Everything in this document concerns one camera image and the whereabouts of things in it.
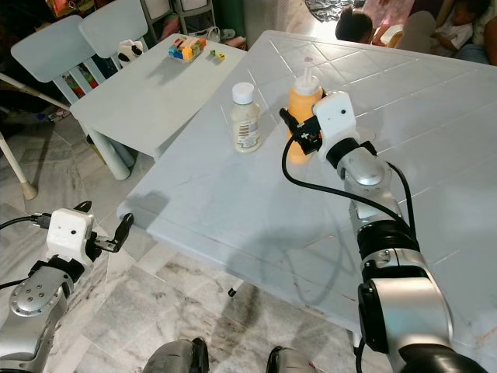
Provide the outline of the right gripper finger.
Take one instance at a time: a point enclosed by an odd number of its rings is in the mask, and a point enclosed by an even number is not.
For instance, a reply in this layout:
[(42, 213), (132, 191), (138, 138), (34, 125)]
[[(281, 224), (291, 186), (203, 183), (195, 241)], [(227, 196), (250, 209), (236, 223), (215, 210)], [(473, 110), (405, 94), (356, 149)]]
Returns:
[(288, 109), (280, 109), (278, 110), (278, 114), (280, 115), (281, 120), (287, 126), (287, 137), (295, 142), (299, 142), (302, 139), (303, 127), (301, 122), (294, 117), (291, 113), (289, 113)]

